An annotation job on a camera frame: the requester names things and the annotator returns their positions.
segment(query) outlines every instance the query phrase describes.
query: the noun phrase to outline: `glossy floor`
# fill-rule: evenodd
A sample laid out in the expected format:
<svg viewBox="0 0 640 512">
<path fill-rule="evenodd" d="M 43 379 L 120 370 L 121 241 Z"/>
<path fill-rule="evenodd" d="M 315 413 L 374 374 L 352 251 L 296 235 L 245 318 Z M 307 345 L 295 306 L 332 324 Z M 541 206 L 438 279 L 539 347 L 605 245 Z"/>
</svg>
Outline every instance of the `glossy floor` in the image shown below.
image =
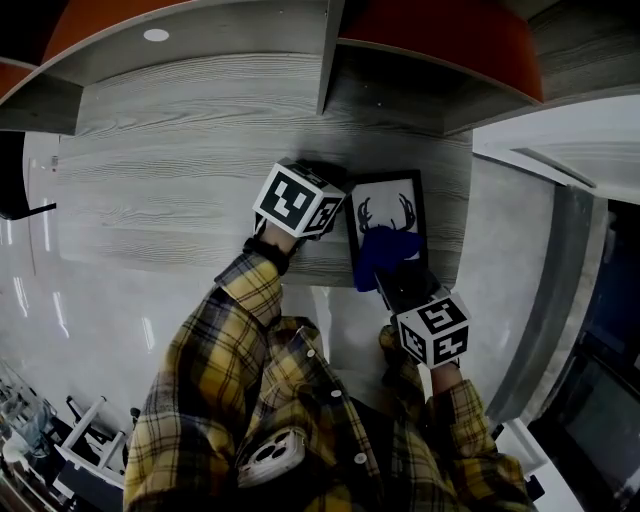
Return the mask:
<svg viewBox="0 0 640 512">
<path fill-rule="evenodd" d="M 29 134 L 25 167 L 32 206 L 51 201 L 57 137 Z M 510 169 L 474 162 L 457 289 L 473 315 L 463 369 L 485 401 L 519 343 L 537 290 L 553 187 Z M 0 221 L 0 354 L 63 418 L 72 395 L 100 395 L 104 419 L 127 428 L 166 346 L 210 289 L 215 272 L 163 274 L 60 258 L 54 211 Z M 379 372 L 376 333 L 388 319 L 375 292 L 288 287 L 283 310 L 317 321 L 337 368 Z"/>
</svg>

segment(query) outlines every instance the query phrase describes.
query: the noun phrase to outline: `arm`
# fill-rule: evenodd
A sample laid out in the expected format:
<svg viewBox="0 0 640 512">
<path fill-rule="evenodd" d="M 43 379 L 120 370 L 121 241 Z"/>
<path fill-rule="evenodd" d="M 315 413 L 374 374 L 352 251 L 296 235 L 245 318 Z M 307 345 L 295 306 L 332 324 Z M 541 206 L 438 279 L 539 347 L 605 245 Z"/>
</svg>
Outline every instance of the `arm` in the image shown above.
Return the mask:
<svg viewBox="0 0 640 512">
<path fill-rule="evenodd" d="M 458 499 L 472 510 L 534 510 L 520 463 L 498 453 L 471 382 L 453 364 L 432 370 L 431 381 L 431 426 Z"/>
<path fill-rule="evenodd" d="M 295 239 L 278 231 L 268 228 L 262 240 L 288 252 Z M 222 499 L 249 397 L 260 385 L 266 326 L 279 315 L 281 298 L 275 265 L 242 254 L 180 327 L 133 433 L 126 509 Z"/>
</svg>

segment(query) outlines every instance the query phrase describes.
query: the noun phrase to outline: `blue cloth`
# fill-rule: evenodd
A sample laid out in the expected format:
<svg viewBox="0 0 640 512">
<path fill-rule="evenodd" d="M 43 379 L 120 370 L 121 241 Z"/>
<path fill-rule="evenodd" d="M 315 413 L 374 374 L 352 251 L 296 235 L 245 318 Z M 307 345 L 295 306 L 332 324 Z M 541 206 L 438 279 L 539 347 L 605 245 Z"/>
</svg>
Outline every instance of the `blue cloth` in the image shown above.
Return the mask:
<svg viewBox="0 0 640 512">
<path fill-rule="evenodd" d="M 396 231 L 387 226 L 371 228 L 364 235 L 356 262 L 353 275 L 356 289 L 359 292 L 375 290 L 376 268 L 393 273 L 398 263 L 411 258 L 423 245 L 424 239 L 418 233 Z"/>
</svg>

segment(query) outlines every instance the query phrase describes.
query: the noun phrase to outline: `person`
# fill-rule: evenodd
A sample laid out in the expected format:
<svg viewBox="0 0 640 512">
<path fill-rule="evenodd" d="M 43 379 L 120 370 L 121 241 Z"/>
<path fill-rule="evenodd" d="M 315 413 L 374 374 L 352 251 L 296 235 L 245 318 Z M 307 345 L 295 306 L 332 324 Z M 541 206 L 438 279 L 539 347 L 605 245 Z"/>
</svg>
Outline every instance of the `person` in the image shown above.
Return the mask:
<svg viewBox="0 0 640 512">
<path fill-rule="evenodd" d="M 387 326 L 392 400 L 376 408 L 351 396 L 316 327 L 281 316 L 294 247 L 268 225 L 180 327 L 133 433 L 125 509 L 532 510 L 519 462 L 498 453 L 456 364 L 431 371 L 425 404 L 417 366 Z M 301 440 L 303 459 L 279 467 L 285 450 L 271 448 L 259 484 L 243 485 L 247 461 L 280 432 Z"/>
</svg>

